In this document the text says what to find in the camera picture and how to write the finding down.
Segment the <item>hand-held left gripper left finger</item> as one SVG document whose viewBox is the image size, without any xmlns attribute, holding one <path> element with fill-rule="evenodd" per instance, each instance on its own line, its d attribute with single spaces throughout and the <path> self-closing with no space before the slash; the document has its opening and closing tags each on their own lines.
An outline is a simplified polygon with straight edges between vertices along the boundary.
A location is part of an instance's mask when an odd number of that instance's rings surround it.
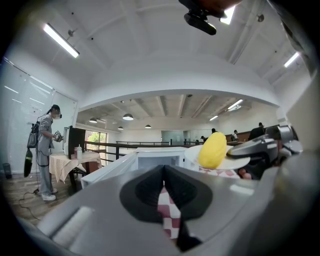
<svg viewBox="0 0 320 256">
<path fill-rule="evenodd" d="M 168 168 L 158 165 L 103 178 L 75 193 L 47 213 L 38 229 L 54 245 L 79 256 L 178 256 L 162 216 L 141 221 L 121 202 L 121 190 L 135 178 L 146 178 Z"/>
</svg>

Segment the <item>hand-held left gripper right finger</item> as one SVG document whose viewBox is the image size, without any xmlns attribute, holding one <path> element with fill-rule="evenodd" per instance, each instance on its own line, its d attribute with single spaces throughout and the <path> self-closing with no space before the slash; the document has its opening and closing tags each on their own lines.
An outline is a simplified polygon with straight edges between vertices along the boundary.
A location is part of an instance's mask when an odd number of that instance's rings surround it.
<svg viewBox="0 0 320 256">
<path fill-rule="evenodd" d="M 166 256 L 267 255 L 280 243 L 277 168 L 268 169 L 259 181 L 169 165 L 163 176 L 182 225 Z"/>
</svg>

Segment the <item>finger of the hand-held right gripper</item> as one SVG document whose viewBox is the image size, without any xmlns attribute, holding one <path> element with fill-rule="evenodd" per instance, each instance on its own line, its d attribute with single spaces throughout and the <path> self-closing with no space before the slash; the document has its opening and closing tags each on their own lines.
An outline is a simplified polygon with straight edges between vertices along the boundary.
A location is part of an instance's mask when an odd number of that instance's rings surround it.
<svg viewBox="0 0 320 256">
<path fill-rule="evenodd" d="M 278 144 L 273 138 L 256 138 L 230 148 L 226 155 L 233 159 L 264 157 L 274 160 L 278 157 Z"/>
</svg>

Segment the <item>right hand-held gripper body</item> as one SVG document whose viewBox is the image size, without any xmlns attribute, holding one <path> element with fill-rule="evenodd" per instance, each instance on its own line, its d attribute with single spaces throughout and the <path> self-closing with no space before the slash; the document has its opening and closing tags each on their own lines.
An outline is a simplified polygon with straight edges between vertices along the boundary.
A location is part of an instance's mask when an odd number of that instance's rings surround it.
<svg viewBox="0 0 320 256">
<path fill-rule="evenodd" d="M 266 134 L 277 142 L 278 161 L 284 161 L 293 155 L 299 155 L 303 152 L 302 144 L 290 125 L 268 127 Z"/>
</svg>

